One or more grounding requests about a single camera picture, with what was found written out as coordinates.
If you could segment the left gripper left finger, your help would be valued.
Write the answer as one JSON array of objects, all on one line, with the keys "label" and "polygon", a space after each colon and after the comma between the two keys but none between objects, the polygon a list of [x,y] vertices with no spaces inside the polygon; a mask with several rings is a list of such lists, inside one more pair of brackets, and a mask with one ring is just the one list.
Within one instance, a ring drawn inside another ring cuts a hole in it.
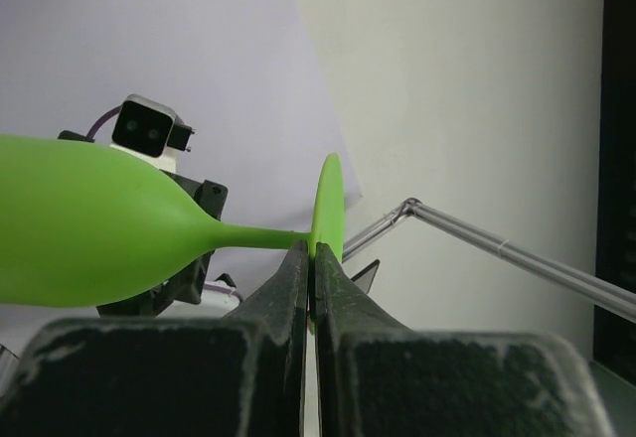
[{"label": "left gripper left finger", "polygon": [[29,343],[5,436],[299,436],[308,249],[221,318],[67,318]]}]

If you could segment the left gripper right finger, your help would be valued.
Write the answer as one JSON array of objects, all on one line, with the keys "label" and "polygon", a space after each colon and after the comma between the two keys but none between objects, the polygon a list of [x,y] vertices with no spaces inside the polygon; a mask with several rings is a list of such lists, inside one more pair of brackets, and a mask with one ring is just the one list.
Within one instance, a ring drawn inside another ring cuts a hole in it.
[{"label": "left gripper right finger", "polygon": [[567,341],[418,332],[360,290],[326,244],[313,265],[325,436],[611,436],[586,361]]}]

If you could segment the green wine glass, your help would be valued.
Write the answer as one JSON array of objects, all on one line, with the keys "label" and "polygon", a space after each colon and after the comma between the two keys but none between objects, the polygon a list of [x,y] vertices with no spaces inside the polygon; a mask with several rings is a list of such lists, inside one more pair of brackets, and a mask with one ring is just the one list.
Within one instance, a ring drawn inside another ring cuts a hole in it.
[{"label": "green wine glass", "polygon": [[307,232],[209,216],[168,175],[96,144],[1,138],[1,300],[87,308],[131,298],[220,248],[344,251],[340,157],[322,166]]}]

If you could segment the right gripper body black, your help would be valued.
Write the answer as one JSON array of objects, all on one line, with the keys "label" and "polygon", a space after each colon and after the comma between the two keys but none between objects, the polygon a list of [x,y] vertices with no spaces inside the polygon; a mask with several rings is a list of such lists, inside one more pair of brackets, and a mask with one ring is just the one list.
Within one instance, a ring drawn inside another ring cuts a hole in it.
[{"label": "right gripper body black", "polygon": [[[228,188],[208,180],[197,182],[176,172],[178,154],[189,151],[188,145],[177,148],[168,145],[160,157],[153,158],[140,153],[138,156],[168,175],[209,216],[220,219],[228,196]],[[200,304],[212,255],[212,252],[205,253],[149,291],[123,301],[98,306],[99,316],[102,318],[157,317],[174,301],[191,305]]]}]

